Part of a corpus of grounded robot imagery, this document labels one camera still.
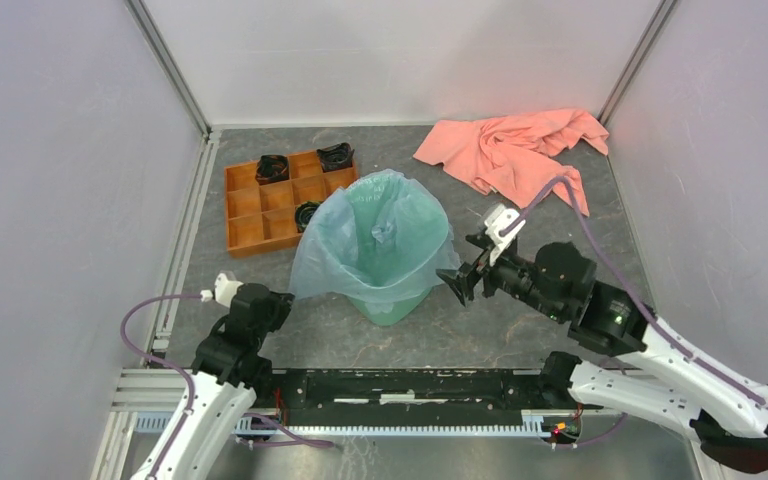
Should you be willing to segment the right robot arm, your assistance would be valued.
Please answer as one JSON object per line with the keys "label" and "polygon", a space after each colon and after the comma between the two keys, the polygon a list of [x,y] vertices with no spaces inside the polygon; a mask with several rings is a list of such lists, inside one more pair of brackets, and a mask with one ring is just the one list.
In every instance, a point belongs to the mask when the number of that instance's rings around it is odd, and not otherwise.
{"label": "right robot arm", "polygon": [[720,464],[746,474],[768,471],[768,385],[724,366],[680,336],[648,305],[599,281],[596,264],[571,243],[554,242],[526,260],[514,247],[496,252],[485,234],[470,242],[477,259],[439,278],[462,304],[476,287],[504,292],[567,326],[581,347],[635,367],[632,378],[565,353],[550,354],[537,392],[551,408],[570,401],[635,416],[685,436]]}

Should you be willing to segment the green plastic trash bin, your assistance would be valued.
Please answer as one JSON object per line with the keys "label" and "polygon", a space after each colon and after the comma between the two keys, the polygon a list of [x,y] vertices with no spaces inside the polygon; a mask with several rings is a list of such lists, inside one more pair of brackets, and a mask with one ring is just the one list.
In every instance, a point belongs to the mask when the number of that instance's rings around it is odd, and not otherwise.
{"label": "green plastic trash bin", "polygon": [[458,263],[448,217],[421,183],[395,171],[368,175],[347,195],[359,282],[349,299],[373,323],[393,325],[441,283],[437,269]]}

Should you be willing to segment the translucent blue trash bag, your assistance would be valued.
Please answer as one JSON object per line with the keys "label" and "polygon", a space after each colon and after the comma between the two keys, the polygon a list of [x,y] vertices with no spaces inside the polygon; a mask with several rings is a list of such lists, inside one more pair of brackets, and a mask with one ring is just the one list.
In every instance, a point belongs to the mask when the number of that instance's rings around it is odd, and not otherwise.
{"label": "translucent blue trash bag", "polygon": [[438,199],[394,170],[340,188],[309,221],[292,264],[299,299],[339,294],[371,322],[401,321],[456,269],[453,228]]}

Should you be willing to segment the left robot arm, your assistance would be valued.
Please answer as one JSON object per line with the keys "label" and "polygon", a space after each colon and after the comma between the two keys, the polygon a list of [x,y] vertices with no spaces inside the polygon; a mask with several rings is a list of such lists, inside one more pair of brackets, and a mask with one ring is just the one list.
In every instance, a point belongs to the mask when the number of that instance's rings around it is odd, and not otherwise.
{"label": "left robot arm", "polygon": [[[198,299],[227,309],[199,343],[191,367],[140,350],[126,326],[139,309],[164,300]],[[295,296],[221,274],[215,286],[198,294],[153,297],[128,311],[120,325],[125,345],[141,357],[181,375],[185,391],[151,453],[134,479],[205,479],[234,427],[252,407],[274,394],[272,362],[260,355],[268,334],[288,318]]]}

